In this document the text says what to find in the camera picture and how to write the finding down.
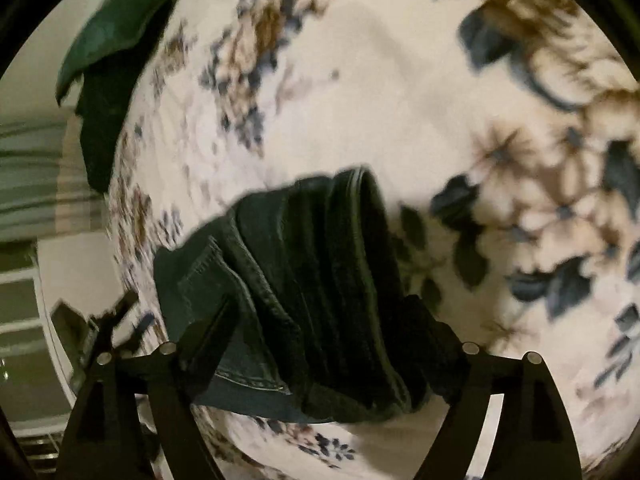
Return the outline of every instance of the floral bedsheet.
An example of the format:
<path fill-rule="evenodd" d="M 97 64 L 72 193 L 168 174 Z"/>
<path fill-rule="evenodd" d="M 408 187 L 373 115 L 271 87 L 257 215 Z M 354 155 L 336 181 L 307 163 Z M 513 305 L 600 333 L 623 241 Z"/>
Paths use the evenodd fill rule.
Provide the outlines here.
<path fill-rule="evenodd" d="M 158 314 L 159 246 L 250 190 L 368 164 L 406 291 L 463 340 L 540 352 L 599 477 L 640 417 L 639 128 L 638 83 L 573 0 L 179 0 L 118 144 L 111 239 Z M 413 477 L 446 405 L 352 426 L 194 411 L 247 474 L 375 480 Z"/>

